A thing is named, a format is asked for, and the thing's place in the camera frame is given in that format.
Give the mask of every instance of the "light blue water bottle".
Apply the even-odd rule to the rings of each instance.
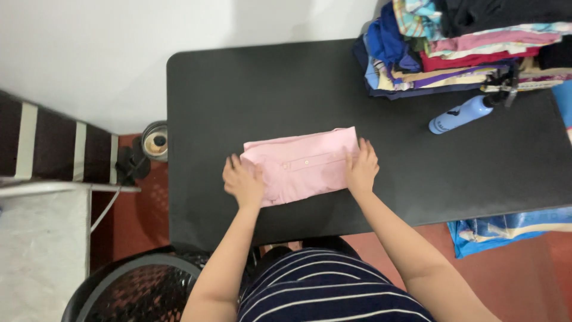
[[[435,134],[445,133],[472,120],[488,115],[498,102],[492,95],[479,95],[466,101],[429,122],[429,130]]]

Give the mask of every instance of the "striped shirt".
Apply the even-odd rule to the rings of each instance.
[[[411,295],[361,260],[305,248],[279,258],[243,293],[237,322],[433,322]]]

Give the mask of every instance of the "folded pink shirt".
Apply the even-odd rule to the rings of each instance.
[[[346,153],[359,154],[355,127],[247,142],[240,160],[250,173],[262,167],[262,207],[268,207],[347,188]]]

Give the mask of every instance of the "black table top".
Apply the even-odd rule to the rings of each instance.
[[[572,205],[572,149],[552,92],[435,135],[435,116],[478,90],[367,96],[353,40],[183,52],[167,64],[169,224],[213,250],[236,211],[225,157],[243,143],[355,126],[379,156],[374,192],[410,225]],[[255,244],[371,231],[347,190],[263,208]]]

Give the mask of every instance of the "white wall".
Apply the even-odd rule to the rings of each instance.
[[[385,2],[4,0],[0,89],[114,133],[141,132],[166,118],[172,54],[353,38]]]

